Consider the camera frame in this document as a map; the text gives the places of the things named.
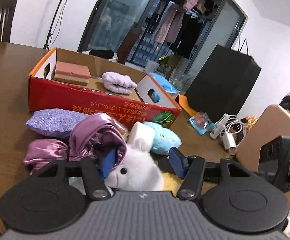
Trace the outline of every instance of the plush toy ear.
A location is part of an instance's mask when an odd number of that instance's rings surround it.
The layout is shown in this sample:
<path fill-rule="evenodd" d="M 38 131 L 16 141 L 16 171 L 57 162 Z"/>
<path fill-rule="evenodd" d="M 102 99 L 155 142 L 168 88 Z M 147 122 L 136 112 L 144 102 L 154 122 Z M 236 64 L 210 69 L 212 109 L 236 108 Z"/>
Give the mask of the plush toy ear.
<path fill-rule="evenodd" d="M 143 138 L 138 138 L 134 142 L 134 147 L 138 150 L 146 151 L 147 148 L 146 141 Z"/>

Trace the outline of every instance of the white plush toy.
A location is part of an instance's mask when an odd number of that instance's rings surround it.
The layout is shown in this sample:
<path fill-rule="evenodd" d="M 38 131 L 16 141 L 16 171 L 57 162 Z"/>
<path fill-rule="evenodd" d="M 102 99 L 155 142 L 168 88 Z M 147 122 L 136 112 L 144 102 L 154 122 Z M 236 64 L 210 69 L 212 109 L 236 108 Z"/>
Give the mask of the white plush toy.
<path fill-rule="evenodd" d="M 164 178 L 146 149 L 146 142 L 139 138 L 127 150 L 119 164 L 104 180 L 107 187 L 129 191 L 160 191 L 164 189 Z M 69 185 L 85 194 L 81 177 L 69 178 Z"/>

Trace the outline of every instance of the green leaf graphic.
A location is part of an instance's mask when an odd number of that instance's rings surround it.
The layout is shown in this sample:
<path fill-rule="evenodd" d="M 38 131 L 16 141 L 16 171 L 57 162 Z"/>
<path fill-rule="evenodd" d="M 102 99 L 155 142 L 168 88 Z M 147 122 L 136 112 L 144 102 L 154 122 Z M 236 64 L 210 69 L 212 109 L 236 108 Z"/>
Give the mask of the green leaf graphic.
<path fill-rule="evenodd" d="M 175 116 L 172 111 L 165 111 L 156 115 L 153 118 L 152 122 L 160 124 L 164 127 L 167 127 L 173 122 L 174 118 Z"/>

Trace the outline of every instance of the round black disc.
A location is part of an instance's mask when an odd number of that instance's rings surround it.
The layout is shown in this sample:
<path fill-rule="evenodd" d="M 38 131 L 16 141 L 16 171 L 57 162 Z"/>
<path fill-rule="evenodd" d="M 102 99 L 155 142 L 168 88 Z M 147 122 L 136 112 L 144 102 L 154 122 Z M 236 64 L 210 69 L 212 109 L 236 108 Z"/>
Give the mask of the round black disc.
<path fill-rule="evenodd" d="M 85 198 L 76 188 L 50 178 L 20 183 L 0 199 L 6 227 L 41 234 L 59 230 L 82 214 Z"/>
<path fill-rule="evenodd" d="M 203 196 L 201 205 L 216 225 L 245 234 L 281 229 L 289 212 L 285 195 L 255 178 L 221 183 Z"/>

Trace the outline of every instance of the lavender scrunchie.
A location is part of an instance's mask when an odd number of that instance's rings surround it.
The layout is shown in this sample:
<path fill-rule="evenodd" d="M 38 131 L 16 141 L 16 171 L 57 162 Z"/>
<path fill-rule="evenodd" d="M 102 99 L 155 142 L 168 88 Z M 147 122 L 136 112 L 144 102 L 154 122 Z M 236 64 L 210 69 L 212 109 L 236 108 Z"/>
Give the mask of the lavender scrunchie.
<path fill-rule="evenodd" d="M 105 113 L 90 115 L 79 122 L 70 134 L 69 161 L 80 161 L 90 155 L 104 157 L 101 155 L 107 149 L 117 149 L 115 168 L 125 156 L 126 143 L 114 120 Z M 57 158 L 66 159 L 67 150 L 67 145 L 56 139 L 35 140 L 29 144 L 23 163 L 32 167 L 32 174 Z"/>
<path fill-rule="evenodd" d="M 137 87 L 137 84 L 129 76 L 116 72 L 104 73 L 102 81 L 106 89 L 118 94 L 130 94 Z"/>

